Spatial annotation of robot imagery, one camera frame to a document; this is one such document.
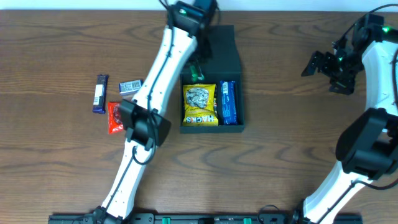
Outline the yellow Hacks candy bag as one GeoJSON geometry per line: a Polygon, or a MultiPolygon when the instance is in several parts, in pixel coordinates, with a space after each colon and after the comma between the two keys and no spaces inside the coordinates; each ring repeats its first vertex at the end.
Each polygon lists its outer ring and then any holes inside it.
{"type": "Polygon", "coordinates": [[[183,126],[217,126],[214,109],[215,84],[194,84],[183,86],[183,126]]]}

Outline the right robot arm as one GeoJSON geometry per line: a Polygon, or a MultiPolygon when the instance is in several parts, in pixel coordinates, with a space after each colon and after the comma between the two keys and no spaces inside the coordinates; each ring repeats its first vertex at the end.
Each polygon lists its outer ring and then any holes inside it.
{"type": "Polygon", "coordinates": [[[365,111],[339,137],[335,165],[295,211],[293,223],[360,223],[361,218],[342,218],[338,212],[363,187],[388,190],[397,185],[373,185],[397,170],[397,30],[372,12],[350,29],[350,46],[342,35],[332,53],[314,52],[302,76],[322,73],[330,79],[330,92],[350,95],[356,75],[365,72],[365,111]]]}

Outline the black cardboard gift box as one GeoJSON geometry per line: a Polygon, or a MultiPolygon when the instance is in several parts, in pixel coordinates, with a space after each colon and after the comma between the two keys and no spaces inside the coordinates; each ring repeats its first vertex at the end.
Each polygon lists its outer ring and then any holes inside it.
{"type": "Polygon", "coordinates": [[[245,128],[243,70],[235,42],[233,25],[212,26],[208,36],[209,55],[199,59],[197,65],[204,75],[199,84],[215,84],[217,96],[217,126],[184,126],[180,125],[182,134],[200,133],[241,133],[245,128]],[[234,81],[234,99],[237,113],[235,125],[223,124],[222,81],[234,81]]]}

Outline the green black candy bar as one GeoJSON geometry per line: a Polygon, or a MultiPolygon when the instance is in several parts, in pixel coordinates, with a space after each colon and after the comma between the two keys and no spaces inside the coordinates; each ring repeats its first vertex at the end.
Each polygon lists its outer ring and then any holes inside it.
{"type": "Polygon", "coordinates": [[[198,81],[203,81],[205,79],[205,76],[201,70],[200,64],[198,61],[192,62],[189,66],[190,71],[191,71],[191,79],[192,82],[196,83],[198,81]]]}

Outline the purple chocolate bar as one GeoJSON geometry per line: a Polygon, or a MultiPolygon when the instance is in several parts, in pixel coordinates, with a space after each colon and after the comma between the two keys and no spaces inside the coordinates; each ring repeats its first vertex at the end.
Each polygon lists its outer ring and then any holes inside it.
{"type": "Polygon", "coordinates": [[[96,114],[105,114],[106,88],[109,75],[100,74],[96,79],[95,95],[93,100],[92,112],[96,114]]]}

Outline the red Hacks candy bag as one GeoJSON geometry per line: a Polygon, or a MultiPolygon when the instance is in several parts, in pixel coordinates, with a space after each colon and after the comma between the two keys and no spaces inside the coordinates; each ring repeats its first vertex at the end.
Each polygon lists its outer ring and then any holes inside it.
{"type": "Polygon", "coordinates": [[[108,133],[115,134],[121,132],[123,123],[121,121],[121,114],[119,110],[120,102],[108,103],[108,133]]]}

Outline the blue Oreo cookie pack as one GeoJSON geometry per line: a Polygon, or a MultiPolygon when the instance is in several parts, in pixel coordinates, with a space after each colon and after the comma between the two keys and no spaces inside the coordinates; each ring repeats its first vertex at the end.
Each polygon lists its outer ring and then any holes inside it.
{"type": "Polygon", "coordinates": [[[235,100],[235,81],[220,81],[221,105],[224,125],[237,125],[237,111],[235,100]]]}

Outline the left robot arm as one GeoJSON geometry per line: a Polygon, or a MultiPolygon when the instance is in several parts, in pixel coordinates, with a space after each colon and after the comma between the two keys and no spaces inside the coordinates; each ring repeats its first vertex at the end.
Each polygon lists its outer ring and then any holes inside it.
{"type": "Polygon", "coordinates": [[[219,9],[215,0],[193,4],[163,1],[162,5],[167,23],[154,63],[133,99],[119,105],[125,142],[118,173],[103,203],[75,223],[122,223],[130,215],[144,170],[170,131],[171,122],[164,115],[172,88],[185,64],[198,52],[219,9]]]}

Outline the small blue candy bar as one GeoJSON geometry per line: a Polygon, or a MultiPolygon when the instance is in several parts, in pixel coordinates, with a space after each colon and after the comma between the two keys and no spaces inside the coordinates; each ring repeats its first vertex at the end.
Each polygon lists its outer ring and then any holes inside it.
{"type": "Polygon", "coordinates": [[[143,81],[142,80],[132,80],[128,82],[121,82],[119,84],[119,94],[131,95],[133,93],[138,92],[141,89],[143,81]]]}

